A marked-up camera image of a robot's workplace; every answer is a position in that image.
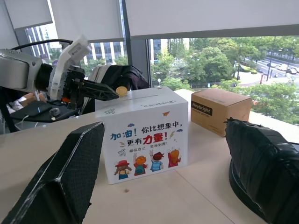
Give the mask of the white cartoon-printed slot box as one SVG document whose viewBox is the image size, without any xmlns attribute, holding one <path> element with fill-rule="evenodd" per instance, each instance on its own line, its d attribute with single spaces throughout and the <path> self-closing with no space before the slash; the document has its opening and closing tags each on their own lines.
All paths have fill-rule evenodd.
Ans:
<svg viewBox="0 0 299 224">
<path fill-rule="evenodd" d="M 188 102 L 168 87 L 129 91 L 96 101 L 103 122 L 109 184 L 158 174 L 188 163 Z"/>
</svg>

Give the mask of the wide white roller blind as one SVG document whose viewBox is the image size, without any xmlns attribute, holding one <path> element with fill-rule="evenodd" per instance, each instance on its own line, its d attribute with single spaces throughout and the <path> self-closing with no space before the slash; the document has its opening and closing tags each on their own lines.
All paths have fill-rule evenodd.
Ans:
<svg viewBox="0 0 299 224">
<path fill-rule="evenodd" d="M 126 0 L 133 39 L 299 35 L 299 0 Z"/>
</svg>

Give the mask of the narrow white roller blind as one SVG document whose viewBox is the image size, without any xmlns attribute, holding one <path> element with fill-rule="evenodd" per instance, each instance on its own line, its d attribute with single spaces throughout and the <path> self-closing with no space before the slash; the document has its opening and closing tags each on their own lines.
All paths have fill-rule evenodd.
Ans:
<svg viewBox="0 0 299 224">
<path fill-rule="evenodd" d="M 14 29 L 51 24 L 47 0 L 4 0 Z"/>
</svg>

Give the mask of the black desk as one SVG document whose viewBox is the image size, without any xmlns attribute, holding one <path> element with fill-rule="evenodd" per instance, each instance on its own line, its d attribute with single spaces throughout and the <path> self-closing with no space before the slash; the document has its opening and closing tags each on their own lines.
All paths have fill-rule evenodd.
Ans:
<svg viewBox="0 0 299 224">
<path fill-rule="evenodd" d="M 60 114 L 59 114 L 59 116 L 55 117 L 55 120 L 52 119 L 49 111 L 42 113 L 36 117 L 26 117 L 26 115 L 24 114 L 26 111 L 28 111 L 30 109 L 34 109 L 40 105 L 45 105 L 45 104 L 52 106 L 52 108 L 60 109 Z M 77 110 L 68 109 L 66 105 L 52 105 L 49 103 L 45 103 L 43 101 L 36 101 L 36 102 L 33 102 L 33 103 L 29 104 L 28 106 L 14 112 L 14 113 L 11 113 L 10 117 L 12 119 L 18 120 L 18 121 L 22 121 L 26 117 L 24 119 L 24 121 L 39 122 L 39 123 L 52 123 L 52 122 L 60 121 L 63 119 L 67 119 L 71 116 L 76 116 L 77 114 L 78 114 Z"/>
</svg>

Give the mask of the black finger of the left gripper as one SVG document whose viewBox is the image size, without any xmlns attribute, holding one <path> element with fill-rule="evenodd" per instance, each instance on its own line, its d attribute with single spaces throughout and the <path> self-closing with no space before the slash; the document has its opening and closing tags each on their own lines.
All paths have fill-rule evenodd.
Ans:
<svg viewBox="0 0 299 224">
<path fill-rule="evenodd" d="M 119 95 L 108 85 L 84 80 L 80 84 L 80 95 L 101 101 L 118 99 Z"/>
</svg>

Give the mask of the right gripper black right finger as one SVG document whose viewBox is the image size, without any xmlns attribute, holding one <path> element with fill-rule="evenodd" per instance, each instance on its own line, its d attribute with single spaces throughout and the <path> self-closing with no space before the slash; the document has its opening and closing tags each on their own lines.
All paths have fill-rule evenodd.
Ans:
<svg viewBox="0 0 299 224">
<path fill-rule="evenodd" d="M 235 195 L 268 224 L 299 224 L 299 144 L 248 121 L 225 123 Z"/>
</svg>

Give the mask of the gold coin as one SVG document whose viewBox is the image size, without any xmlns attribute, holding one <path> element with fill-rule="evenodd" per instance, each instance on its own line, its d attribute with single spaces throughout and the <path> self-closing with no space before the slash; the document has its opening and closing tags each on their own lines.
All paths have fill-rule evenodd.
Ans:
<svg viewBox="0 0 299 224">
<path fill-rule="evenodd" d="M 115 92 L 121 98 L 127 95 L 128 89 L 125 86 L 119 86 L 116 88 Z"/>
</svg>

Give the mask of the grey window frame post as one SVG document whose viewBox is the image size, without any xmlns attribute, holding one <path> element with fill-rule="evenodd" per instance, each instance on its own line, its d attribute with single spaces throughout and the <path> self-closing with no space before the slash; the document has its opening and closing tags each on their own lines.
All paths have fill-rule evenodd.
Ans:
<svg viewBox="0 0 299 224">
<path fill-rule="evenodd" d="M 126 0 L 119 0 L 119 5 L 120 5 L 123 38 L 127 48 L 128 64 L 133 65 L 134 67 L 142 71 L 142 75 L 144 76 L 145 80 L 149 84 L 149 87 L 152 87 L 149 40 L 133 39 L 130 36 Z"/>
</svg>

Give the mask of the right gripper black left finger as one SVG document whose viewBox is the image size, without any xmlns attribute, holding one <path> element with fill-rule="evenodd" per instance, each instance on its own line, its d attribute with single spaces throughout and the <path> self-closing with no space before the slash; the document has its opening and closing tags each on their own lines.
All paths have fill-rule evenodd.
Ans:
<svg viewBox="0 0 299 224">
<path fill-rule="evenodd" d="M 1 224 L 82 224 L 98 175 L 104 124 L 68 134 L 35 173 Z"/>
</svg>

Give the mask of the brown cardboard box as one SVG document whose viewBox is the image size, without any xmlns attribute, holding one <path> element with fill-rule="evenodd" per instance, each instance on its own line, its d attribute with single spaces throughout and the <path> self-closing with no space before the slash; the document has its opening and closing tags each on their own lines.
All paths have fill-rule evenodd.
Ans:
<svg viewBox="0 0 299 224">
<path fill-rule="evenodd" d="M 248 121 L 252 98 L 219 88 L 198 91 L 191 96 L 191 121 L 224 137 L 228 118 Z"/>
</svg>

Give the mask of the person in white shirt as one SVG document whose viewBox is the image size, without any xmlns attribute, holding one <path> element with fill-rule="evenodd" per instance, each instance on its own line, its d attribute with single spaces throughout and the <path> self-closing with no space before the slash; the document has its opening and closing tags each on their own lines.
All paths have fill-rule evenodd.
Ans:
<svg viewBox="0 0 299 224">
<path fill-rule="evenodd" d="M 47 96 L 43 92 L 40 92 L 38 96 L 35 93 L 27 93 L 16 100 L 9 102 L 7 104 L 7 109 L 11 114 L 36 101 L 47 102 Z"/>
</svg>

